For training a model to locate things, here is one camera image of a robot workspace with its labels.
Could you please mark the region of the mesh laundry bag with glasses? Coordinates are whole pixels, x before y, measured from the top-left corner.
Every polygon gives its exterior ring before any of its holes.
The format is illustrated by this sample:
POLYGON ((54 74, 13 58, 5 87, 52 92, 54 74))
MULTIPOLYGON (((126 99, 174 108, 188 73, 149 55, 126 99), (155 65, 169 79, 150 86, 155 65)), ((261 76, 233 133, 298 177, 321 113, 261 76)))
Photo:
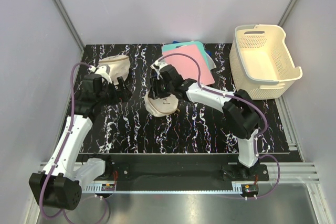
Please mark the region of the mesh laundry bag with glasses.
POLYGON ((179 100, 173 94, 167 98, 151 99, 149 92, 144 97, 146 110, 154 117, 173 114, 178 109, 179 100))

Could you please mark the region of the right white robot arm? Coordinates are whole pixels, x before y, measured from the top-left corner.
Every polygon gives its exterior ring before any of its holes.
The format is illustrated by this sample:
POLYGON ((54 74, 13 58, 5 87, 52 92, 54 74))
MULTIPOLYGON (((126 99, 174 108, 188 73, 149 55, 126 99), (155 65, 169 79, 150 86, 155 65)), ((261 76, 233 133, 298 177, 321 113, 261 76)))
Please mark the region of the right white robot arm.
POLYGON ((177 99, 201 103, 222 112, 231 133, 237 137, 239 176, 250 180, 257 174, 258 154, 256 137, 262 113, 252 103, 244 90, 225 92, 201 84, 201 75, 196 79, 184 79, 178 71, 164 62, 151 66, 148 97, 152 100, 175 96, 177 99))

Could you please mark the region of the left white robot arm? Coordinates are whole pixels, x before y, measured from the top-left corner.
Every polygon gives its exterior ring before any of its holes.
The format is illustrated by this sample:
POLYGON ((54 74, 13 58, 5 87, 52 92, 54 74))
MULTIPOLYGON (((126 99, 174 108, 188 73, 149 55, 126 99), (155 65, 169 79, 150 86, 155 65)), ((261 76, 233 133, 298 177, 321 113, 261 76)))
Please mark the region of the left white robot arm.
POLYGON ((82 191, 96 178, 109 179, 113 175, 112 160, 95 156, 75 170, 75 162, 87 134, 102 107, 128 102, 132 92, 122 77, 117 83, 108 82, 100 74, 87 74, 80 90, 71 93, 70 115, 58 145, 40 173, 33 173, 29 186, 40 208, 74 210, 82 191))

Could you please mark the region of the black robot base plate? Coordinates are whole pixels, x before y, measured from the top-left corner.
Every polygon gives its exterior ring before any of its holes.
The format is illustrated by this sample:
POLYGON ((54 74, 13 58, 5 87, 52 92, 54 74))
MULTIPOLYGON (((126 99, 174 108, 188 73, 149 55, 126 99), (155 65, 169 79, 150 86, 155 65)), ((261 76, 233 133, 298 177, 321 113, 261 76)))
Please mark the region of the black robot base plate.
POLYGON ((234 183, 269 181, 266 165, 252 170, 236 154, 111 155, 118 193, 224 193, 234 183))

